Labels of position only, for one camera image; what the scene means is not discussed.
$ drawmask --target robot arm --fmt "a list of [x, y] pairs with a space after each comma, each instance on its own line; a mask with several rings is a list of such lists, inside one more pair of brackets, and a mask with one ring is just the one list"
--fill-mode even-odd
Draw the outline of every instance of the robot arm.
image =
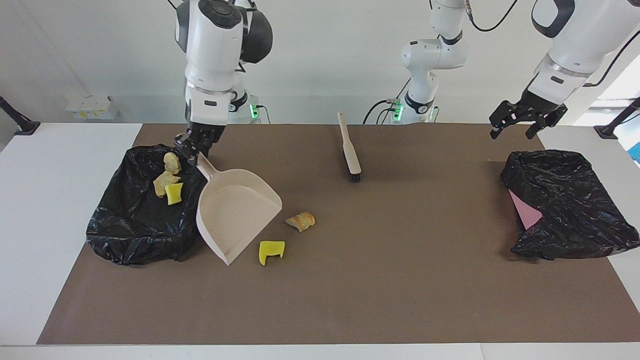
[[431, 71], [456, 69], [467, 62], [469, 48], [462, 40], [465, 17], [464, 0], [433, 1], [431, 24], [438, 38], [405, 45], [403, 64], [411, 72], [412, 81], [391, 124], [424, 122], [438, 88], [438, 78]]
[[273, 32], [251, 0], [186, 0], [177, 7], [175, 39], [187, 58], [188, 129], [174, 143], [195, 163], [199, 152], [208, 155], [218, 142], [230, 112], [250, 100], [236, 69], [267, 56]]
[[537, 0], [534, 27], [553, 46], [515, 104], [503, 101], [491, 114], [492, 138], [505, 127], [533, 121], [527, 137], [554, 127], [566, 113], [565, 100], [602, 65], [640, 21], [640, 0]]

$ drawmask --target beige dustpan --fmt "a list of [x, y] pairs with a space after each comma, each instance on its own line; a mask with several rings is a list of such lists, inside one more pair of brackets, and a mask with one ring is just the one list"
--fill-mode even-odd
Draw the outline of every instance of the beige dustpan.
[[229, 265], [282, 210], [282, 200], [248, 170], [217, 171], [202, 154], [198, 155], [198, 169], [207, 178], [198, 201], [198, 230]]

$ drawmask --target pink triangle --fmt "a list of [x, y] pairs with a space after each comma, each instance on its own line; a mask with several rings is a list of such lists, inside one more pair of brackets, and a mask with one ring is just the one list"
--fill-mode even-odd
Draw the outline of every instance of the pink triangle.
[[530, 227], [542, 218], [542, 213], [520, 200], [519, 197], [511, 192], [511, 190], [509, 190], [509, 194], [511, 194], [511, 199], [513, 200], [513, 204], [516, 206], [516, 210], [518, 211], [518, 215], [520, 215], [520, 219], [522, 220], [525, 230], [529, 230]]

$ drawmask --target brown mat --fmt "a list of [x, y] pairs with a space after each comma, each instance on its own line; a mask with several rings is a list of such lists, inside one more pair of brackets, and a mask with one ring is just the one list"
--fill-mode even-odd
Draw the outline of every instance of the brown mat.
[[[283, 211], [226, 267], [189, 259], [120, 267], [80, 253], [38, 344], [293, 344], [640, 341], [640, 315], [607, 259], [523, 261], [499, 181], [524, 127], [355, 126], [362, 182], [337, 126], [229, 126], [220, 169], [247, 168]], [[136, 145], [181, 125], [145, 125]], [[315, 214], [298, 233], [284, 219]], [[284, 258], [258, 262], [260, 240]]]

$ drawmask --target black plastic bag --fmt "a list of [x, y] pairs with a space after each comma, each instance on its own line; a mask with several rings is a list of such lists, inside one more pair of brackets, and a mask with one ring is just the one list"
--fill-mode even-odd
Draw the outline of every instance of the black plastic bag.
[[502, 183], [542, 219], [511, 249], [525, 258], [599, 258], [640, 245], [629, 225], [581, 154], [547, 150], [512, 152]]
[[[153, 180], [164, 171], [164, 155], [180, 158], [182, 202], [167, 205], [156, 196]], [[86, 230], [86, 242], [99, 256], [118, 265], [179, 260], [200, 236], [196, 209], [207, 180], [165, 145], [129, 149], [113, 174]]]

